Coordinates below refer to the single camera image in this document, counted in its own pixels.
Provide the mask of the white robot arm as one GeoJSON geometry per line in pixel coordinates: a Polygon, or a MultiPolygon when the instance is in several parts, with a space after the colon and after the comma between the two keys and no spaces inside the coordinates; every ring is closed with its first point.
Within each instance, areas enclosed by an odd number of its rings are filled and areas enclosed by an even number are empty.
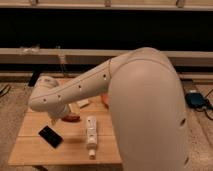
{"type": "Polygon", "coordinates": [[[53,120],[69,104],[107,93],[124,171],[189,171],[187,112],[181,81],[168,57],[139,48],[60,85],[42,76],[28,105],[53,120]]]}

